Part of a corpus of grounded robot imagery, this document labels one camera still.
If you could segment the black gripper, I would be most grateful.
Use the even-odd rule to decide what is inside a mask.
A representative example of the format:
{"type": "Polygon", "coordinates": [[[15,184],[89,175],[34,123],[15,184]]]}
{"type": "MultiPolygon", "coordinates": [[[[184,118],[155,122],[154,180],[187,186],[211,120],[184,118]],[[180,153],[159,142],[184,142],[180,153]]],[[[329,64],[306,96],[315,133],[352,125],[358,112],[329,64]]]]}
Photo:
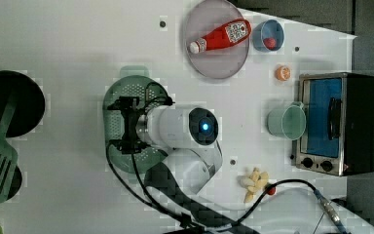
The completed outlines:
{"type": "Polygon", "coordinates": [[[125,132],[121,139],[110,139],[109,144],[120,148],[124,154],[140,153],[147,144],[143,142],[136,132],[138,119],[143,113],[137,108],[139,97],[119,97],[107,110],[120,110],[125,122],[125,132]]]}

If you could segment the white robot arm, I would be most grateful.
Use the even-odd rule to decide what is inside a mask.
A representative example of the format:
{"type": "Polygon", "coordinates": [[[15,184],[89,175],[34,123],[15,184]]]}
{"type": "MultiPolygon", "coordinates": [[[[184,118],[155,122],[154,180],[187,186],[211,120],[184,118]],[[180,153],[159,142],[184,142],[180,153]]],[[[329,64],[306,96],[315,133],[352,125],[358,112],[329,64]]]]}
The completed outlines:
{"type": "Polygon", "coordinates": [[[103,118],[108,164],[136,176],[144,193],[139,201],[194,234],[263,234],[244,221],[273,184],[263,184],[262,195],[235,218],[199,195],[223,162],[212,112],[170,97],[118,96],[104,99],[103,118]]]}

